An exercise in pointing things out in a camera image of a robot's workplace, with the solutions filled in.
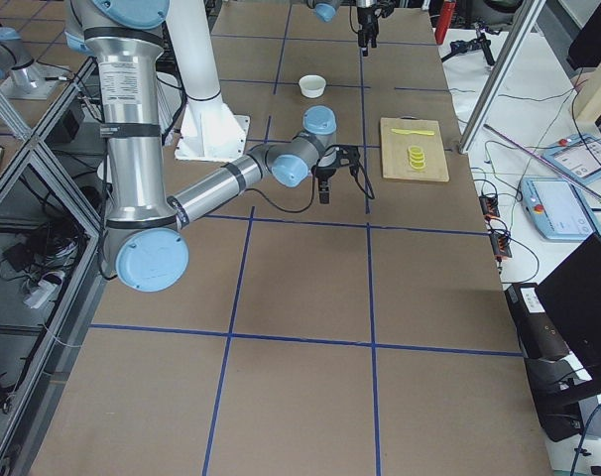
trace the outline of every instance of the label on robot arm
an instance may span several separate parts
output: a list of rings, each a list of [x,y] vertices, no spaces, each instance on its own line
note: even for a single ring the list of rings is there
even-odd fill
[[[531,314],[545,313],[534,288],[521,288],[523,301]]]
[[[104,104],[141,104],[140,67],[135,62],[102,62],[100,86]]]

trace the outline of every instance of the red object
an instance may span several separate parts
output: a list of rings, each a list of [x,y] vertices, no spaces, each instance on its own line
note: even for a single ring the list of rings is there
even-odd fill
[[[439,20],[437,21],[437,28],[435,28],[435,41],[438,45],[443,43],[446,38],[446,32],[450,26],[452,20],[452,14],[455,11],[455,0],[446,0],[441,6],[439,12]]]

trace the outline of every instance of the wooden cutting board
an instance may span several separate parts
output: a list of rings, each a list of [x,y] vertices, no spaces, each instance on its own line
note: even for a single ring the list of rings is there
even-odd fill
[[[391,129],[433,131],[434,135],[402,135],[391,132]],[[450,180],[437,121],[383,117],[380,119],[380,139],[382,141],[382,177],[385,179]],[[424,151],[426,167],[421,171],[417,171],[409,165],[410,146],[419,146]]]

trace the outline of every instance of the computer monitor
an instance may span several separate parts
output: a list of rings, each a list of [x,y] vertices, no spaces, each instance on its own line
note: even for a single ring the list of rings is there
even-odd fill
[[[601,236],[590,235],[537,287],[537,296],[592,380],[565,390],[535,393],[539,414],[601,394]]]

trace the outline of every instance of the white power adapter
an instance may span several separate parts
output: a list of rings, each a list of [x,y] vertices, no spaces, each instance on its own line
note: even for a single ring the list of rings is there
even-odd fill
[[[38,285],[23,299],[23,303],[31,309],[38,309],[62,284],[62,280],[64,280],[64,271],[62,270],[45,273]]]

